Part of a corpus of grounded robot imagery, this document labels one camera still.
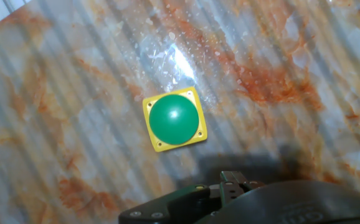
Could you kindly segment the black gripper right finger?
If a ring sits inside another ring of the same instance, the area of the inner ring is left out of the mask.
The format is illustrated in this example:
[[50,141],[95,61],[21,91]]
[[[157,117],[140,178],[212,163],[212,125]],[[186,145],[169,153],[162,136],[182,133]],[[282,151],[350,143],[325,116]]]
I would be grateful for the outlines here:
[[239,171],[222,171],[220,173],[220,200],[226,206],[244,193],[263,187],[265,184],[257,180],[248,180]]

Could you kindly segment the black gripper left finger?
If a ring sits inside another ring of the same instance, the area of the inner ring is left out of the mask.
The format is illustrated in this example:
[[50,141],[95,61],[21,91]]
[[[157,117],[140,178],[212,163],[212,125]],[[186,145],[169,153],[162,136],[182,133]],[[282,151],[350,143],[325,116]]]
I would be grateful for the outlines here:
[[119,215],[119,224],[206,223],[221,208],[220,185],[192,185]]

